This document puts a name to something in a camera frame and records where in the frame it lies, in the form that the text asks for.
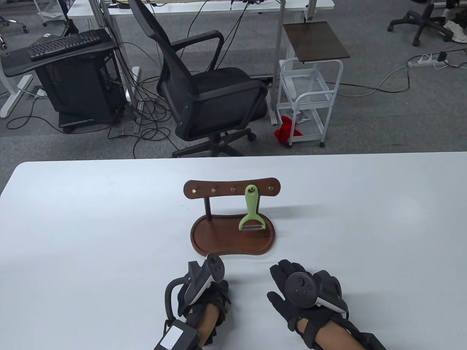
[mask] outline chair armrest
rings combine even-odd
[[[264,83],[259,80],[250,80],[244,83],[235,84],[232,86],[227,86],[225,88],[220,88],[208,92],[203,92],[198,95],[199,100],[207,101],[215,98],[220,98],[228,95],[234,95],[239,92],[245,92],[248,90],[262,90],[264,89],[267,93],[268,88]]]
[[[183,49],[183,48],[185,48],[187,46],[196,44],[198,42],[203,42],[203,41],[206,41],[206,40],[215,39],[215,38],[218,38],[219,42],[217,44],[217,48],[216,48],[216,52],[214,53],[214,57],[213,57],[213,59],[211,61],[211,64],[209,65],[209,68],[208,68],[208,70],[213,70],[214,66],[216,65],[217,59],[219,57],[220,50],[222,49],[222,45],[224,45],[224,36],[222,35],[222,33],[220,31],[211,30],[211,31],[203,33],[203,34],[190,36],[189,38],[178,40],[176,42],[171,43],[171,46],[175,50],[175,52],[177,52],[177,51],[179,51],[179,50],[181,50],[181,49]]]

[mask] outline keyboard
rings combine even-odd
[[[104,29],[88,30],[86,32],[72,34],[63,38],[53,39],[28,47],[29,56],[32,61],[62,55],[102,42]]]

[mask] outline white cart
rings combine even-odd
[[[292,147],[293,142],[320,140],[319,146],[324,147],[326,131],[344,65],[341,60],[337,59],[313,61],[311,68],[294,70],[292,68],[293,61],[298,61],[298,58],[289,58],[281,65],[277,98],[277,114],[280,116],[281,111],[284,110],[288,110],[292,114],[292,128],[287,146]],[[322,63],[337,64],[339,66],[336,84],[333,89],[328,87],[317,69],[317,65]],[[287,97],[287,102],[281,102],[282,90]],[[328,109],[324,125],[317,111],[321,108]],[[297,130],[300,131],[302,136],[293,136],[296,123]]]

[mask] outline black glove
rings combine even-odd
[[[230,300],[227,297],[229,284],[226,280],[220,283],[212,282],[211,286],[207,288],[199,299],[193,305],[185,304],[185,293],[188,289],[188,284],[184,284],[178,292],[178,316],[185,316],[186,324],[190,327],[196,328],[204,315],[206,305],[212,304],[219,309],[219,318],[217,319],[216,327],[220,326],[226,319],[226,313],[230,306]],[[212,344],[212,338],[216,335],[216,329],[212,330],[211,335],[207,339],[205,345]]]
[[[311,275],[309,272],[297,263],[291,263],[288,260],[281,260],[277,265],[271,266],[269,269],[271,271],[271,276],[276,282],[277,287],[285,297],[285,282],[288,277],[295,272],[305,272]],[[288,298],[282,299],[275,292],[268,293],[268,299],[271,302],[272,306],[281,314],[283,318],[287,321],[289,329],[293,332],[296,331],[305,342],[306,346],[310,349],[316,348],[317,344],[315,343],[316,334],[318,331],[328,323],[331,319],[331,316],[335,314],[334,311],[325,308],[313,306],[309,309],[303,309],[292,304]],[[301,334],[297,329],[297,322],[302,318],[308,320],[308,324],[305,327],[305,332]]]

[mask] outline floor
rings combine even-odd
[[[422,35],[422,45],[412,47],[415,28],[403,25],[393,33],[387,32],[390,20],[401,18],[408,9],[422,11],[424,6],[408,0],[334,0],[335,9],[318,13],[316,20],[329,21],[337,36],[350,53],[344,61],[342,82],[376,86],[394,69],[404,65],[415,55],[466,47],[445,43],[437,33],[427,31]],[[21,28],[2,29],[9,49],[31,44],[45,33],[59,34],[60,24],[46,28],[32,7],[2,10],[5,17],[25,22],[30,29],[23,34]],[[272,71],[277,14],[246,15],[223,66],[234,65],[248,73]],[[224,35],[230,31],[238,15],[200,15],[193,25],[191,35],[218,29]],[[171,40],[186,36],[192,16],[161,18],[160,23]],[[136,43],[156,58],[157,51],[150,39],[144,36],[133,18],[119,21],[124,39]],[[92,22],[75,21],[81,30],[92,28]],[[158,74],[159,68],[139,49],[128,46],[130,61],[142,67],[143,77]],[[184,53],[184,62],[191,70],[205,69],[213,53],[213,43],[200,44]],[[452,63],[463,62],[465,57],[452,54]],[[350,154],[389,152],[450,152],[467,151],[467,122],[465,109],[465,81],[467,71],[432,67],[410,70],[410,90],[387,94],[376,92],[360,98],[338,97],[329,125],[326,147],[315,142],[295,144],[292,149],[279,145],[273,135],[276,129],[268,118],[251,125],[258,138],[250,143],[246,139],[234,143],[245,155],[287,154]],[[35,78],[33,85],[40,84]],[[382,86],[384,89],[405,88],[404,70],[394,74]],[[366,89],[342,86],[343,94],[363,94]],[[0,97],[0,103],[6,97]],[[6,129],[6,123],[19,116],[28,115],[32,100],[24,96],[8,119],[0,120],[0,191],[4,188],[14,168],[24,161],[93,160],[132,158],[134,138],[107,140],[107,132],[82,135],[60,134],[45,122],[32,119],[18,130]],[[57,113],[47,99],[38,100],[34,115],[57,125]],[[173,121],[162,123],[173,129]],[[132,133],[133,124],[124,124],[124,132]],[[118,135],[121,126],[111,131]],[[189,145],[171,135],[177,147]],[[174,150],[168,140],[142,141],[135,154],[138,158],[170,157]]]

